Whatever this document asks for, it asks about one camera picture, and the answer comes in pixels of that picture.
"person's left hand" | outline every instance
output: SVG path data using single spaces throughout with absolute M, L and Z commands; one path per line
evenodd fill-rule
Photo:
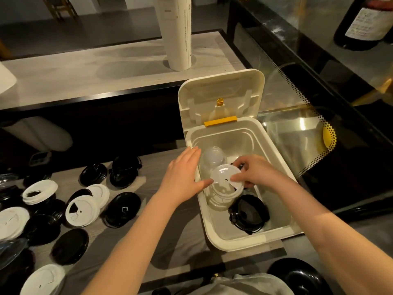
M 194 181 L 200 154 L 198 147 L 187 147 L 168 166 L 157 195 L 173 204 L 174 208 L 213 183 L 213 179 Z

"gray wood grain surface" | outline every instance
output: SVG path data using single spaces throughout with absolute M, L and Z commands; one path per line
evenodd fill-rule
M 5 61 L 18 81 L 0 110 L 244 69 L 219 32 L 193 34 L 192 56 L 190 69 L 173 71 L 156 39 Z
M 182 150 L 175 149 L 142 156 L 143 167 L 140 170 L 140 176 L 126 189 L 118 190 L 106 179 L 103 184 L 108 186 L 111 191 L 110 200 L 121 192 L 135 192 L 142 200 L 142 206 L 138 213 L 140 215 L 146 203 L 158 190 L 167 165 Z M 110 168 L 111 163 L 108 162 L 105 165 Z M 52 180 L 59 185 L 56 192 L 57 198 L 67 201 L 72 193 L 83 188 L 78 182 L 82 170 L 83 168 L 77 168 L 52 175 Z M 81 293 L 135 220 L 136 218 L 117 229 L 107 228 L 100 218 L 86 226 L 84 229 L 89 234 L 89 247 L 79 262 L 75 265 L 64 266 L 67 276 L 61 294 Z M 69 230 L 62 225 L 61 235 Z M 36 269 L 53 263 L 50 251 L 54 243 L 55 241 L 31 248 L 36 255 Z M 204 233 L 198 199 L 193 197 L 181 204 L 171 217 L 151 259 L 143 282 L 173 277 L 219 263 L 238 260 L 239 263 L 246 263 L 242 259 L 282 247 L 282 242 L 277 241 L 229 253 L 214 248 Z

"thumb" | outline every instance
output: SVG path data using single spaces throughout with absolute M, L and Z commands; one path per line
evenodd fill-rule
M 247 181 L 246 172 L 234 174 L 234 175 L 232 175 L 230 180 L 233 182 Z
M 213 179 L 205 179 L 205 180 L 201 180 L 195 183 L 196 185 L 196 193 L 199 193 L 200 191 L 202 191 L 203 189 L 207 188 L 210 184 L 212 184 L 214 182 Z

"white cup lid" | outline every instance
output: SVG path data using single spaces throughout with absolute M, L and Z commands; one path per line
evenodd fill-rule
M 28 205 L 40 203 L 56 193 L 58 187 L 57 183 L 52 180 L 38 181 L 23 191 L 23 202 Z
M 53 295 L 65 276 L 63 267 L 49 264 L 33 272 L 24 283 L 20 295 Z
M 109 188 L 102 184 L 93 184 L 86 189 L 90 190 L 93 198 L 97 201 L 100 208 L 103 208 L 109 200 Z
M 97 201 L 90 195 L 82 195 L 73 199 L 67 206 L 66 219 L 75 227 L 85 227 L 98 218 Z
M 29 220 L 29 212 L 22 207 L 10 207 L 0 212 L 0 241 L 17 238 Z
M 231 164 L 222 164 L 211 171 L 211 178 L 214 180 L 212 184 L 214 193 L 224 199 L 238 197 L 244 189 L 244 182 L 233 182 L 230 179 L 232 175 L 237 173 L 241 173 L 241 170 Z

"hand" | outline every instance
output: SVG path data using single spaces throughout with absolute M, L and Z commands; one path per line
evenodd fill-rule
M 233 162 L 235 167 L 244 164 L 241 173 L 234 174 L 231 181 L 244 181 L 244 188 L 253 187 L 260 184 L 274 189 L 276 184 L 280 184 L 283 179 L 289 178 L 279 170 L 274 168 L 264 157 L 259 155 L 240 156 Z
M 200 154 L 198 147 L 187 147 L 168 166 L 157 194 L 165 197 L 174 208 L 213 183 L 213 179 L 194 181 Z

